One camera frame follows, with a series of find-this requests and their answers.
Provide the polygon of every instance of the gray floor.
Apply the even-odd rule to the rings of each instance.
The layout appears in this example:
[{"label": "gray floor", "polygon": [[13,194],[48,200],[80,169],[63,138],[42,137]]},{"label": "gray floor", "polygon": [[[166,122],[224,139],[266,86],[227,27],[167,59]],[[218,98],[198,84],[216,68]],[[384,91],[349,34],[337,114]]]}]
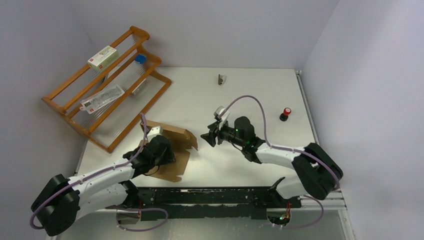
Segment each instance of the gray floor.
[{"label": "gray floor", "polygon": [[[301,225],[315,219],[318,211],[292,211],[291,225]],[[266,220],[249,218],[171,219],[162,227],[148,232],[126,232],[116,227],[115,214],[92,213],[74,223],[56,240],[344,240],[337,211],[327,210],[323,219],[304,229],[279,229],[261,226]],[[156,221],[127,225],[144,229]]]}]

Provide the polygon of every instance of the small metal object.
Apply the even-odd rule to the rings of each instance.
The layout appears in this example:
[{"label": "small metal object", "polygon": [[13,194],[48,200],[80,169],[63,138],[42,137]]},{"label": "small metal object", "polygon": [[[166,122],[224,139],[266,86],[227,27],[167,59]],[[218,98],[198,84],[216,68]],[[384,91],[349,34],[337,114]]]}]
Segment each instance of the small metal object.
[{"label": "small metal object", "polygon": [[218,74],[218,85],[223,85],[226,80],[227,80],[226,75]]}]

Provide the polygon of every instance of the wooden frame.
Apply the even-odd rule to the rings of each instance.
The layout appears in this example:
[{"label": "wooden frame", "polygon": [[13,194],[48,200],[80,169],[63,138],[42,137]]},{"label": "wooden frame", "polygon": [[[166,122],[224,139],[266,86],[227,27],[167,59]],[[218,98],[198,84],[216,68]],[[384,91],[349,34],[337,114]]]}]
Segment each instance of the wooden frame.
[{"label": "wooden frame", "polygon": [[[113,43],[110,44],[111,47],[116,48],[120,43],[122,43],[126,38],[133,35],[136,39],[134,45],[132,45],[127,51],[125,51],[117,60],[115,60],[111,65],[109,65],[105,70],[103,70],[100,74],[98,74],[92,81],[90,81],[83,89],[81,89],[75,96],[69,99],[65,104],[59,105],[54,102],[54,98],[57,97],[60,93],[62,93],[66,88],[68,88],[72,83],[77,81],[79,77],[81,77],[85,72],[90,69],[88,63],[86,63],[81,69],[79,69],[76,73],[70,76],[65,82],[63,82],[58,88],[53,90],[48,95],[42,97],[42,100],[51,107],[59,116],[61,116],[72,128],[74,128],[79,134],[88,138],[91,142],[104,149],[108,153],[111,153],[116,146],[124,139],[124,137],[130,132],[130,130],[137,124],[140,117],[139,114],[134,116],[134,119],[125,127],[125,129],[115,138],[115,140],[109,145],[105,146],[95,139],[91,137],[92,133],[99,125],[133,92],[133,90],[147,77],[151,76],[156,78],[162,82],[164,85],[162,88],[153,96],[153,98],[145,105],[145,107],[140,111],[142,113],[146,113],[152,105],[159,99],[159,97],[168,89],[171,85],[172,81],[159,74],[155,68],[162,63],[162,60],[144,49],[142,43],[150,38],[150,35],[135,26],[131,26],[128,31],[126,31],[122,36],[116,39]],[[122,66],[120,66],[112,75],[108,76],[105,79],[105,76],[109,74],[114,68],[118,66],[125,58],[127,58],[132,52],[136,51],[134,55],[132,55]],[[92,96],[102,89],[104,89],[109,83],[111,83],[125,68],[127,68],[136,58],[138,54],[143,54],[146,56],[150,65],[148,69],[139,77],[126,91],[125,93],[115,100],[106,110],[103,112],[95,122],[89,127],[82,127],[78,123],[72,120],[72,118],[80,111],[81,104],[78,104],[76,107],[70,110],[72,106],[83,98],[90,90],[92,92],[89,96]]]}]

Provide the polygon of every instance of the wooden rack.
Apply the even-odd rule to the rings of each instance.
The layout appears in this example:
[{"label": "wooden rack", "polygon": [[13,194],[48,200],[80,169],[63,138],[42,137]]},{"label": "wooden rack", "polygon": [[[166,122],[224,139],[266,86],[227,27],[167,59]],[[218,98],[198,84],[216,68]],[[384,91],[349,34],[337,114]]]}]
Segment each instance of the wooden rack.
[{"label": "wooden rack", "polygon": [[[122,141],[122,139],[130,132],[130,130],[139,121],[140,109],[135,112],[118,112],[119,115],[133,114],[133,118],[124,123],[126,126],[121,129],[112,129],[115,126],[108,123],[107,134],[104,133],[105,128],[101,133],[96,133],[96,130],[101,126],[105,120],[126,100],[127,105],[131,104],[131,107],[136,107],[138,104],[134,104],[137,99],[128,98],[134,89],[146,78],[149,81],[160,81],[162,86],[158,89],[157,93],[142,107],[141,112],[146,113],[152,105],[158,100],[158,98],[165,92],[165,90],[171,85],[172,81],[156,72],[155,68],[161,64],[162,60],[147,52],[142,43],[150,38],[149,34],[135,26],[131,26],[127,32],[115,40],[111,47],[116,48],[124,40],[129,39],[132,36],[132,46],[129,47],[120,57],[109,65],[102,72],[97,72],[91,69],[88,64],[85,64],[80,70],[74,73],[70,78],[63,82],[58,88],[52,91],[47,96],[42,97],[42,100],[49,105],[56,113],[59,114],[72,128],[74,128],[79,134],[89,139],[91,142],[99,146],[100,148],[111,153],[116,146]],[[146,62],[142,66],[134,62],[137,55],[142,54],[146,56]],[[115,101],[111,102],[107,106],[99,109],[98,112],[88,114],[86,111],[80,110],[80,101],[92,96],[103,90],[109,84],[118,84],[124,89],[125,93]],[[145,94],[141,92],[141,98],[145,97]]]}]

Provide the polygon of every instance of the blue object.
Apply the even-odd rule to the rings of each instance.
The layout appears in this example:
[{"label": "blue object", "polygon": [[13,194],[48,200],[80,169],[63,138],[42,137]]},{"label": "blue object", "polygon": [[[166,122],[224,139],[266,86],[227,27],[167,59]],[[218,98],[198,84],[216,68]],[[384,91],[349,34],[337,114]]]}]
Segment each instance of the blue object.
[{"label": "blue object", "polygon": [[141,55],[141,54],[138,54],[138,55],[135,57],[135,61],[136,61],[137,63],[139,63],[139,64],[143,64],[143,63],[146,61],[146,56]]}]

